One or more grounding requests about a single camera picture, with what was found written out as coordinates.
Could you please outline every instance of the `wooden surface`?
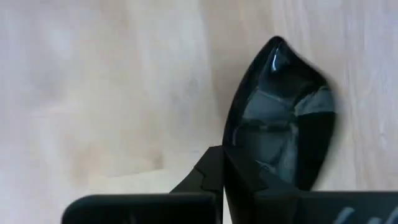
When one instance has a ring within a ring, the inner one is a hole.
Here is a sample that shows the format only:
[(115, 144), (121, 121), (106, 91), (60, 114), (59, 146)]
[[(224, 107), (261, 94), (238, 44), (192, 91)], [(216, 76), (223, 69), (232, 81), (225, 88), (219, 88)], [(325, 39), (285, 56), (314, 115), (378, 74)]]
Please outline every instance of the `wooden surface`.
[(221, 142), (273, 35), (323, 70), (341, 123), (317, 188), (398, 188), (395, 0), (1, 0), (0, 222), (93, 193), (167, 192)]

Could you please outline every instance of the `black plastic piece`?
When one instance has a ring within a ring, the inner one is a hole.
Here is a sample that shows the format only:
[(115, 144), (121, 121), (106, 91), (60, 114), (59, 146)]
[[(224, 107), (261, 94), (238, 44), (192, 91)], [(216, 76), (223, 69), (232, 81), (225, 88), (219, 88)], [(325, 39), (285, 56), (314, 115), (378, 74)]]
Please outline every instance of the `black plastic piece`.
[[(273, 220), (273, 216), (281, 218), (276, 223), (283, 223), (295, 201), (278, 196), (286, 192), (294, 195), (299, 190), (264, 170), (249, 156), (242, 154), (242, 149), (226, 147), (224, 151), (225, 192), (233, 223), (262, 223), (260, 221), (264, 219), (268, 222)], [(278, 202), (263, 210), (261, 195), (269, 192), (274, 194), (267, 198), (268, 201), (276, 196)]]
[(302, 192), (295, 222), (397, 224), (398, 193)]
[(222, 146), (210, 147), (194, 166), (191, 173), (170, 193), (181, 192), (214, 194), (217, 222), (223, 222), (224, 150)]
[(273, 37), (248, 68), (235, 94), (223, 145), (242, 150), (265, 170), (310, 190), (335, 126), (324, 77)]
[(73, 202), (62, 224), (215, 223), (213, 194), (92, 195)]

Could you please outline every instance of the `wood grain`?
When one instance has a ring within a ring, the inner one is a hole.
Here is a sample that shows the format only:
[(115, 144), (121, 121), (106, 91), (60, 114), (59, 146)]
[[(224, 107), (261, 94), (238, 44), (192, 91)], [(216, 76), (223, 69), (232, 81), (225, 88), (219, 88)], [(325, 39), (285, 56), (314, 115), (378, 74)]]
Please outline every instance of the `wood grain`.
[(221, 142), (281, 35), (324, 71), (340, 125), (317, 188), (398, 188), (394, 0), (0, 1), (1, 223), (93, 193), (167, 192)]

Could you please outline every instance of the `light wood floor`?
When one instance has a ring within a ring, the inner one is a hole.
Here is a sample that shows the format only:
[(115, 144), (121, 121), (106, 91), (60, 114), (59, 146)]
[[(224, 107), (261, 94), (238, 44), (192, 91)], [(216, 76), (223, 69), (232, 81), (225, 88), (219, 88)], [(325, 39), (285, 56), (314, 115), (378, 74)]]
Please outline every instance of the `light wood floor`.
[(396, 0), (0, 0), (0, 222), (170, 190), (273, 35), (339, 95), (317, 189), (398, 188)]

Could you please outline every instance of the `black plastic object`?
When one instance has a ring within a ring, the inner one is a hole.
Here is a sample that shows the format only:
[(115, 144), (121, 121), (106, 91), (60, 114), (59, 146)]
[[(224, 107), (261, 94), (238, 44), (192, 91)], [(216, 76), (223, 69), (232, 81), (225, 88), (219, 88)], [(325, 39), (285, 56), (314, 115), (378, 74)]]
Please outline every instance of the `black plastic object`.
[(262, 169), (310, 190), (325, 160), (335, 117), (324, 77), (281, 37), (273, 37), (241, 81), (223, 145), (240, 148)]
[(215, 223), (215, 205), (206, 193), (93, 195), (72, 203), (62, 224)]
[(171, 191), (171, 194), (182, 192), (212, 193), (216, 202), (216, 221), (223, 222), (224, 150), (222, 146), (208, 148), (191, 173)]
[(398, 223), (397, 192), (309, 192), (225, 148), (225, 191), (234, 224)]

